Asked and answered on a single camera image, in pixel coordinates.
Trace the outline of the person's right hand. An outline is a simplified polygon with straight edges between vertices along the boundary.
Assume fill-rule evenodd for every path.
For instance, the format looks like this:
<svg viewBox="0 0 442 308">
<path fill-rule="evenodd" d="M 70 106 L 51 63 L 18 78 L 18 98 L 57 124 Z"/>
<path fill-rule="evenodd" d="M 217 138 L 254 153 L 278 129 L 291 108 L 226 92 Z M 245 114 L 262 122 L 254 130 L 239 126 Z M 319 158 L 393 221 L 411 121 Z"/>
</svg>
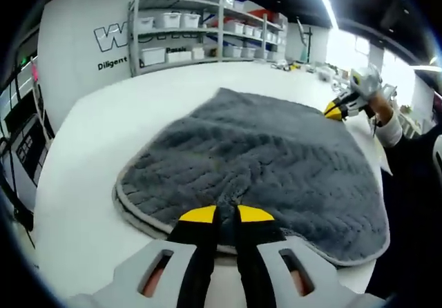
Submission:
<svg viewBox="0 0 442 308">
<path fill-rule="evenodd" d="M 394 109 L 380 92 L 373 94 L 369 99 L 368 104 L 383 126 L 388 124 L 393 118 Z"/>
</svg>

